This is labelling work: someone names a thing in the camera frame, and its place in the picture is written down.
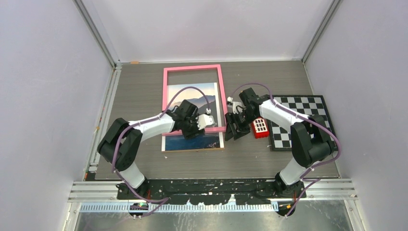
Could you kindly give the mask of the landscape photo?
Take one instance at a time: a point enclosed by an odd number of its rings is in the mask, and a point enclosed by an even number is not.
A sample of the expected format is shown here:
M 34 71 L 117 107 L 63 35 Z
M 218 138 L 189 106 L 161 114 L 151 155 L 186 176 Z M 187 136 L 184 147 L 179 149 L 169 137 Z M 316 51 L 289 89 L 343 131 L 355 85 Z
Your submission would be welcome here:
M 197 106 L 199 114 L 204 114 L 207 109 L 207 103 L 209 103 L 211 116 L 214 118 L 214 124 L 211 127 L 223 128 L 225 126 L 224 103 L 221 99 L 218 83 L 210 82 L 192 84 L 193 87 L 200 89 L 202 93 L 194 89 L 186 89 L 174 100 L 171 100 L 179 90 L 187 86 L 187 84 L 168 85 L 166 103 L 163 107 L 166 107 L 169 102 L 172 102 L 169 109 L 173 110 L 175 107 L 180 106 L 183 100 L 187 100 Z M 205 134 L 190 140 L 184 139 L 182 134 L 162 136 L 162 152 L 210 149 L 224 149 L 223 132 L 205 131 Z

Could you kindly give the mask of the pink picture frame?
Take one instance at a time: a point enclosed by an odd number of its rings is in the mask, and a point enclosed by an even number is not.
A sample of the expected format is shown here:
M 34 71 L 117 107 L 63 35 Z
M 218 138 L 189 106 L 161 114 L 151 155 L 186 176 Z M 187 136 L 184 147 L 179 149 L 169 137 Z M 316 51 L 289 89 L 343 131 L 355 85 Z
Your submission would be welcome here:
M 222 124 L 225 123 L 225 113 L 227 112 L 227 101 L 224 90 L 224 81 L 220 64 L 208 64 L 208 65 L 196 65 L 196 66 L 181 66 L 181 67 L 166 67 L 163 72 L 163 100 L 162 109 L 165 110 L 167 104 L 170 102 L 169 96 L 174 96 L 181 88 L 172 90 L 168 87 L 168 74 L 170 72 L 182 72 L 182 71 L 199 71 L 199 70 L 216 70 L 217 82 L 214 83 L 213 88 L 206 88 L 204 93 L 214 93 L 216 108 L 212 112 L 216 112 L 217 125 L 215 127 L 206 127 L 206 133 L 219 133 L 225 132 L 226 127 Z

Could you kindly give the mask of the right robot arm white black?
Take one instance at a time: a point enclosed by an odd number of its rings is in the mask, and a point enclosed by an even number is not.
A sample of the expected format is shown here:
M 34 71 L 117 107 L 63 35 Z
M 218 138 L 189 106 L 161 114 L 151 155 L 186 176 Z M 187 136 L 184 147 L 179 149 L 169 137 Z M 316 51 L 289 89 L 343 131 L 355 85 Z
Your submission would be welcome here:
M 252 88 L 239 94 L 240 101 L 227 98 L 232 112 L 225 114 L 225 140 L 237 140 L 250 132 L 250 124 L 257 118 L 274 122 L 291 136 L 292 159 L 276 174 L 273 190 L 280 197 L 288 197 L 294 187 L 315 167 L 327 163 L 339 141 L 327 129 L 323 117 L 296 112 L 275 100 L 271 93 L 259 96 Z

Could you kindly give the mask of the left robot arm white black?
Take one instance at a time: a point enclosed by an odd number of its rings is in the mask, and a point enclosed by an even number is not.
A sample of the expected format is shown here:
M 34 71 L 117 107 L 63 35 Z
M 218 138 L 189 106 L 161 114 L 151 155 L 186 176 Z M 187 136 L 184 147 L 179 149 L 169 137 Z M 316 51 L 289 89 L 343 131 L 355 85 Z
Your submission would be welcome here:
M 108 161 L 120 176 L 130 185 L 129 193 L 136 199 L 147 195 L 145 176 L 138 169 L 135 159 L 140 143 L 161 135 L 181 131 L 185 139 L 192 139 L 205 133 L 205 128 L 214 124 L 214 118 L 207 109 L 199 114 L 196 105 L 183 100 L 173 110 L 143 121 L 116 119 L 100 141 L 97 152 Z

